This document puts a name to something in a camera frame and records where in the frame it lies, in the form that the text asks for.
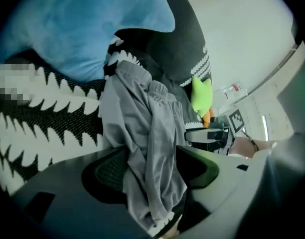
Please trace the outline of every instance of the blue plush pillow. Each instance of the blue plush pillow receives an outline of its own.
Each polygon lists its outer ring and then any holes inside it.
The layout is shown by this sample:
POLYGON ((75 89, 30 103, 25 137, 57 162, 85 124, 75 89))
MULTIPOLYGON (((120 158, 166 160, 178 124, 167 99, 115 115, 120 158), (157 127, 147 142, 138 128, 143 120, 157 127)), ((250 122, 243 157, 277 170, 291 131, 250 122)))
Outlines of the blue plush pillow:
POLYGON ((171 32, 166 0, 23 0, 0 34, 0 63, 27 49, 67 77, 104 78, 104 61, 117 30, 171 32))

